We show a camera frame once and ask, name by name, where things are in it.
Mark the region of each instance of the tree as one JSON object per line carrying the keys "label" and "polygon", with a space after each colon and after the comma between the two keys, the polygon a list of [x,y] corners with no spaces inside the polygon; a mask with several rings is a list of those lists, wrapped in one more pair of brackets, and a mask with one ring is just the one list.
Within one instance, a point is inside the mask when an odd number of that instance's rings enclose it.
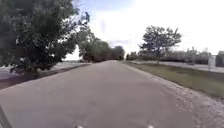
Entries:
{"label": "tree", "polygon": [[161,61],[185,62],[187,54],[185,51],[168,51]]}
{"label": "tree", "polygon": [[77,35],[79,40],[79,56],[88,62],[93,61],[93,42],[96,41],[94,33],[88,26],[83,27]]}
{"label": "tree", "polygon": [[147,50],[155,55],[157,64],[160,58],[174,45],[181,42],[181,34],[178,29],[173,31],[170,28],[162,28],[150,26],[147,27],[146,33],[143,35],[145,43],[140,45],[140,49]]}
{"label": "tree", "polygon": [[198,52],[195,58],[195,63],[197,64],[208,64],[209,58],[212,54],[208,51],[208,49],[204,49],[202,52]]}
{"label": "tree", "polygon": [[219,51],[216,56],[216,66],[224,67],[224,51]]}
{"label": "tree", "polygon": [[140,50],[138,52],[139,60],[155,60],[155,56],[152,53],[149,53],[147,50]]}
{"label": "tree", "polygon": [[136,52],[131,52],[128,54],[126,60],[137,60],[138,59],[138,54]]}
{"label": "tree", "polygon": [[122,46],[116,46],[112,49],[111,59],[113,60],[123,60],[125,51]]}
{"label": "tree", "polygon": [[107,42],[96,38],[90,29],[86,32],[87,38],[79,44],[80,53],[88,62],[102,62],[108,60],[111,51]]}
{"label": "tree", "polygon": [[192,47],[191,50],[188,49],[185,55],[185,62],[189,64],[195,64],[197,53],[198,51],[194,47]]}
{"label": "tree", "polygon": [[89,15],[74,20],[72,0],[2,0],[0,4],[0,66],[17,73],[49,70],[72,53],[78,27]]}

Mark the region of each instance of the sky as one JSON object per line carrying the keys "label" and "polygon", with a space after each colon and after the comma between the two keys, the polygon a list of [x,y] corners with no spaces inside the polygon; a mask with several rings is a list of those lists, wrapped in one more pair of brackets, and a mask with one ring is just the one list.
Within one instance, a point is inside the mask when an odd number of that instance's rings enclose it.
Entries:
{"label": "sky", "polygon": [[81,11],[91,15],[94,34],[121,45],[126,53],[138,51],[146,27],[178,28],[182,42],[176,50],[224,50],[223,0],[82,0]]}

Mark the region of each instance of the grass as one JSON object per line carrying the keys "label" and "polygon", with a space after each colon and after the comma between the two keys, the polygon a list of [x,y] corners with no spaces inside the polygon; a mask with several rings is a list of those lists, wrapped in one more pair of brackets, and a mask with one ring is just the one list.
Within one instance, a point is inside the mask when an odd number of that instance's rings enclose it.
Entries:
{"label": "grass", "polygon": [[224,74],[154,64],[125,64],[167,79],[181,86],[224,99]]}

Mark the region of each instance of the tree trunk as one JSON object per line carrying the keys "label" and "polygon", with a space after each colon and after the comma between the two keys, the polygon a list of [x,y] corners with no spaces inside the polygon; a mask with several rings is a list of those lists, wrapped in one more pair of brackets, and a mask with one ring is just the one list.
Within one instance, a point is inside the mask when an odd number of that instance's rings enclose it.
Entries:
{"label": "tree trunk", "polygon": [[160,47],[157,49],[157,59],[156,59],[156,64],[159,65],[159,60],[160,60]]}
{"label": "tree trunk", "polygon": [[159,65],[159,57],[156,60],[156,64]]}

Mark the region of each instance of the asphalt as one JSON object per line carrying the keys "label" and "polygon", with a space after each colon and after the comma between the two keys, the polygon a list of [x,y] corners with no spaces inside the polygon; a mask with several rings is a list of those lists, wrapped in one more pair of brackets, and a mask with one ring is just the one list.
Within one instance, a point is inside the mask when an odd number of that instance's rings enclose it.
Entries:
{"label": "asphalt", "polygon": [[[80,65],[83,65],[85,63],[76,63],[76,62],[62,62],[55,65],[51,71],[57,71],[60,69],[66,69],[66,68],[72,68],[72,67],[78,67]],[[0,80],[6,80],[13,77],[19,76],[15,73],[10,73],[11,67],[0,67]]]}
{"label": "asphalt", "polygon": [[13,128],[196,128],[174,92],[117,61],[1,90],[0,104]]}

